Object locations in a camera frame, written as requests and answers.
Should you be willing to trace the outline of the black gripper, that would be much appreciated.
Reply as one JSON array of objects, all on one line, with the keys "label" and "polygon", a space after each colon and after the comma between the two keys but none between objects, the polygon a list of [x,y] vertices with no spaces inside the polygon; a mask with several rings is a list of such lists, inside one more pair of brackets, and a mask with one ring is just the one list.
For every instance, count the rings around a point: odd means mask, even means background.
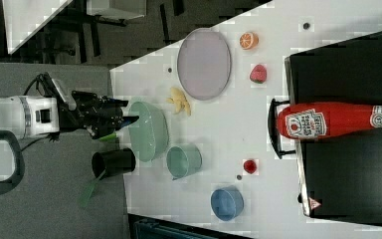
[{"label": "black gripper", "polygon": [[79,91],[73,91],[72,96],[77,103],[74,111],[59,104],[60,132],[84,129],[92,139],[99,139],[139,120],[139,116],[123,116],[121,108],[126,108],[128,101]]}]

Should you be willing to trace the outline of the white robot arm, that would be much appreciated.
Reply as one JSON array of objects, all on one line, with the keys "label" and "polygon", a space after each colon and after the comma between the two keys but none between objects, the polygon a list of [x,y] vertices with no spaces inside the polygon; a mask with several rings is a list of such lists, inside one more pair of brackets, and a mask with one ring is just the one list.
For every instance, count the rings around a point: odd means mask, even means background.
[{"label": "white robot arm", "polygon": [[138,121],[122,109],[127,101],[73,91],[68,96],[14,96],[0,98],[0,159],[8,158],[11,174],[0,179],[0,195],[15,189],[25,173],[24,148],[27,138],[56,139],[63,132],[85,129],[101,139]]}]

